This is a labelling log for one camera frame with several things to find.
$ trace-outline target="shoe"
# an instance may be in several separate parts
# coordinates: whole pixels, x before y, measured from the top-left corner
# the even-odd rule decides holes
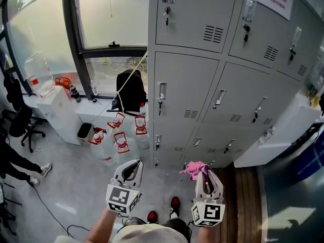
[[[147,215],[147,222],[157,223],[157,213],[155,211],[150,211],[150,213]]]
[[[30,177],[30,180],[28,181],[28,183],[29,183],[31,186],[39,185],[39,184],[40,184],[40,180],[38,180],[38,179],[35,178],[35,177]]]
[[[42,172],[41,172],[40,175],[42,177],[45,177],[47,175],[47,173],[49,172],[49,170],[51,170],[51,168],[52,168],[52,164],[51,163],[48,163],[45,166],[40,167],[40,169],[42,170]]]
[[[176,196],[171,200],[170,219],[178,218],[180,214],[180,200]]]

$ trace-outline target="wooden floor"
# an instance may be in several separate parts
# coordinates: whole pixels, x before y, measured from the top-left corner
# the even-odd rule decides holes
[[[260,243],[261,201],[256,168],[214,169],[224,185],[225,213],[215,243]]]

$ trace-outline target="black backpack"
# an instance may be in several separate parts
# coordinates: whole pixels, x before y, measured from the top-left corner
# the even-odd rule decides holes
[[[122,88],[125,81],[128,79],[130,74],[133,72],[132,69],[125,70],[123,73],[118,74],[116,80],[117,91]],[[140,105],[146,102],[146,92],[144,90],[143,81],[141,78],[141,72],[135,70],[131,78],[127,81],[124,88],[119,93],[120,98],[123,102],[124,111],[140,111]],[[119,96],[116,97],[116,107],[122,111],[122,104],[120,103]]]

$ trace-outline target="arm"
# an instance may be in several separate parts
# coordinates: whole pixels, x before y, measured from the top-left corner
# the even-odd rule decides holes
[[[215,230],[214,227],[201,227],[198,233],[198,243],[213,243]]]
[[[91,228],[86,243],[107,243],[110,239],[117,213],[107,207],[103,210],[99,220]]]

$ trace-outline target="pink cloth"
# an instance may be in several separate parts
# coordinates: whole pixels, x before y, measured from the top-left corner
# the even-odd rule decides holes
[[[187,165],[187,169],[181,171],[180,174],[189,173],[191,175],[190,180],[197,180],[200,171],[202,171],[203,174],[208,176],[208,170],[210,170],[210,167],[205,163],[201,161],[199,162],[190,161],[189,164]]]

